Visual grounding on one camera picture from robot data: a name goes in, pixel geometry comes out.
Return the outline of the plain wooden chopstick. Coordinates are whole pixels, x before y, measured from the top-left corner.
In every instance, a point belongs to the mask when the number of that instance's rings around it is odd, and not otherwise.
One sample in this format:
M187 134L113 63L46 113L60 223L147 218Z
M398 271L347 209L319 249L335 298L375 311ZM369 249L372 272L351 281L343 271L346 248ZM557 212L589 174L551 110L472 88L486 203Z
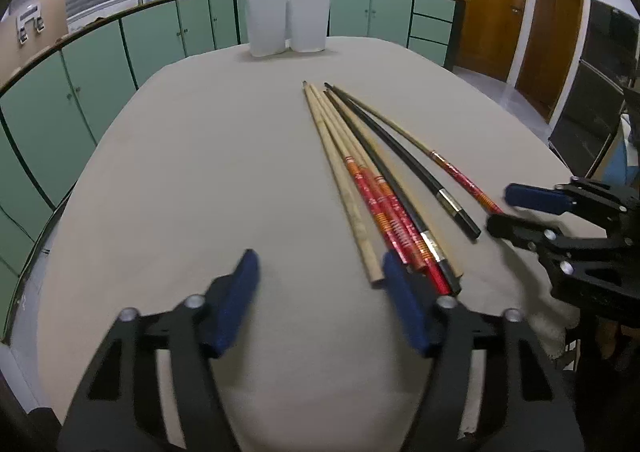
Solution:
M340 195L350 229L352 229L352 235L358 247L363 268L366 270L367 278L372 287L379 287L383 282L383 271L376 258L356 199L352 194L352 188L349 186L350 178L348 177L347 169L343 159L338 154L337 146L330 134L328 123L323 119L319 100L307 81L303 82L303 92L312 120L314 120L314 124L316 124L323 150L326 153L326 158L329 161L338 194Z

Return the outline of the green lower kitchen cabinets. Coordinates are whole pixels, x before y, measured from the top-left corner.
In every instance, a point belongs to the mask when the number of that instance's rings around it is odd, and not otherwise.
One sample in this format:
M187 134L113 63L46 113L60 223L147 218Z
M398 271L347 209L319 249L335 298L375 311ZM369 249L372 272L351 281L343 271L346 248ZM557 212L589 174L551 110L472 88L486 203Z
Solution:
M107 128L157 71L247 42L246 0L158 0L96 20L1 90L1 330L32 255ZM369 36L451 69L462 0L331 0L332 36Z

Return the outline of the white twin utensil holder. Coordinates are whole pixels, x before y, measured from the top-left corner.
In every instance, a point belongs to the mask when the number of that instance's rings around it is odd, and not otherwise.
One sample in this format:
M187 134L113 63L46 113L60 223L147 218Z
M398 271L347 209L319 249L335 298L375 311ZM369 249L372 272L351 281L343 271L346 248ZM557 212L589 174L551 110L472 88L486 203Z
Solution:
M291 49L313 54L326 49L331 0L245 0L250 54L271 57Z

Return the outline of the light wooden chopstick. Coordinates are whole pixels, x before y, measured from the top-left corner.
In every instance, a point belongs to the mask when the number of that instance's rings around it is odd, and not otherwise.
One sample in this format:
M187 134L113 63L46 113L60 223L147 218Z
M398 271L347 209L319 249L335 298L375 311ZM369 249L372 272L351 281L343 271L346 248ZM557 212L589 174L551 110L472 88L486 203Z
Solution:
M404 184L396 178L393 173L393 168L388 165L386 157L384 157L380 147L367 133L366 125L332 92L325 90L324 94L326 98L331 101L331 104L334 105L338 113L341 114L343 120L349 125L350 130L354 133L354 136L359 140L364 151L367 152L368 157L370 157L370 160L378 169L378 174L385 179L387 187L393 191L396 198L395 202L402 209L402 212L396 211L396 213L405 223L409 235L411 235L413 242L416 243L423 257L431 258L431 261L438 267L440 273L449 284L450 290L458 293L460 291L459 273L451 266L449 259L432 234L432 231L427 226L420 212L416 209L416 205L411 201L411 197L407 194Z

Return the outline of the red patterned wooden chopstick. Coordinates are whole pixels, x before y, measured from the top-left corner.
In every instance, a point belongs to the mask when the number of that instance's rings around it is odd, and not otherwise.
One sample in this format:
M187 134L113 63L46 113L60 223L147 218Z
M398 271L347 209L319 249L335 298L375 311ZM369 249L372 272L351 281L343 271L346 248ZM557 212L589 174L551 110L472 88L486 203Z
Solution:
M321 93L314 84L310 84L309 88L312 96L318 100L323 119L329 121L331 133L337 134L340 141L338 151L344 157L347 169L352 174L352 178L356 180L357 187L366 200L369 211L388 245L396 252L404 265L419 272L425 271L425 259L411 241L404 223L399 219L375 180L378 174L374 174L376 167L370 165L367 151L363 149L360 141L334 105L331 104L329 98Z

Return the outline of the brown board with hooks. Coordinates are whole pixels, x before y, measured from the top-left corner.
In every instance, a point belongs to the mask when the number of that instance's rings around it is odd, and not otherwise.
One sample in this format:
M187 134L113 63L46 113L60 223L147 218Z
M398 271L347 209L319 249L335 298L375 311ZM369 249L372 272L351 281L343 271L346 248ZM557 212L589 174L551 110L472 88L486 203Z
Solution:
M28 0L1 21L1 84L68 33L65 0Z

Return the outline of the thin red chopstick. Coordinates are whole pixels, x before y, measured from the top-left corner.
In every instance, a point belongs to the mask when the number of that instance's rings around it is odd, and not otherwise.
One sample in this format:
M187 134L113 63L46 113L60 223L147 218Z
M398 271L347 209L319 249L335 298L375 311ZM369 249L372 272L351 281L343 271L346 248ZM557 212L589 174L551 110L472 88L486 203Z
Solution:
M382 121L386 126L390 127L397 134L404 137L408 142L412 143L416 149L419 149L423 154L425 154L430 160L436 163L440 168L442 168L450 177L452 177L468 194L471 194L472 197L483 206L483 209L488 212L488 214L502 214L502 208L491 198L487 193L485 193L479 186L477 186L474 181L469 179L468 176L463 174L459 168L452 165L447 159L445 159L441 154L437 151L433 150L429 146L426 146L421 140L417 139L416 136L407 131L404 127L400 126L393 120L390 120L389 117L381 113L380 111L372 108L364 101L355 97L346 90L342 90L341 87L334 86L333 89L336 92L342 93L346 96L350 101L352 101L356 106L360 109L367 111L367 113L371 113L378 120Z

